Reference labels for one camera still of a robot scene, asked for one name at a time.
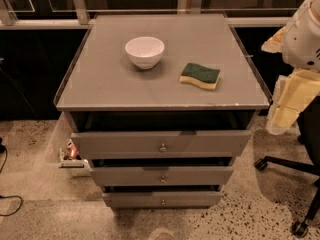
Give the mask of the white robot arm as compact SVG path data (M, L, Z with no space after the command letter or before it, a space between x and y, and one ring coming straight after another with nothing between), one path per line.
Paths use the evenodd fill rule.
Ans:
M276 81L266 130L281 135L320 93L320 0L305 0L261 49L280 53L294 70Z

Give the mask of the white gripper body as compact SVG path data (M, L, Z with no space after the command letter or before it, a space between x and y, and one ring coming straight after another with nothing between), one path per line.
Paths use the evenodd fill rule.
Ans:
M320 69L320 0L305 0L288 21L282 57L295 68Z

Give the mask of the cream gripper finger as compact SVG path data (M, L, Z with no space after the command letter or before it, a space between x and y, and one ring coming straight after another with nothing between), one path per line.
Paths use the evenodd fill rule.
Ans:
M281 53L284 31L284 27L279 29L272 37L263 43L261 50L268 53Z
M266 130L273 135L284 134L319 93L319 72L295 69L288 77L280 76L268 112Z

